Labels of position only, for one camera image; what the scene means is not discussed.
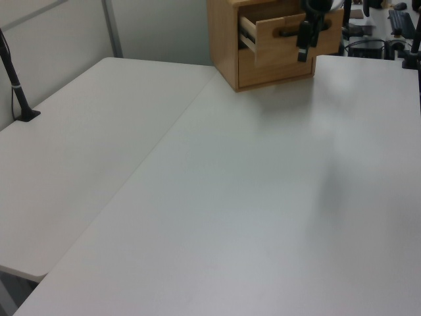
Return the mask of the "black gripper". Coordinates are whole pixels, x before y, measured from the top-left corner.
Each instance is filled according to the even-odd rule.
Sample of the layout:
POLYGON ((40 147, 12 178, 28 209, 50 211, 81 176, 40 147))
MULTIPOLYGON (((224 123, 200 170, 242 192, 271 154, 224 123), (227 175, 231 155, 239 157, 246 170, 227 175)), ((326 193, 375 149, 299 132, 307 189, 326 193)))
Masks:
POLYGON ((309 52, 309 46, 316 47, 318 37, 322 28, 322 15, 329 12, 332 8, 332 0, 300 0, 300 6, 303 11, 309 15, 309 22, 304 20, 300 23, 297 35, 299 62, 305 63, 309 52))

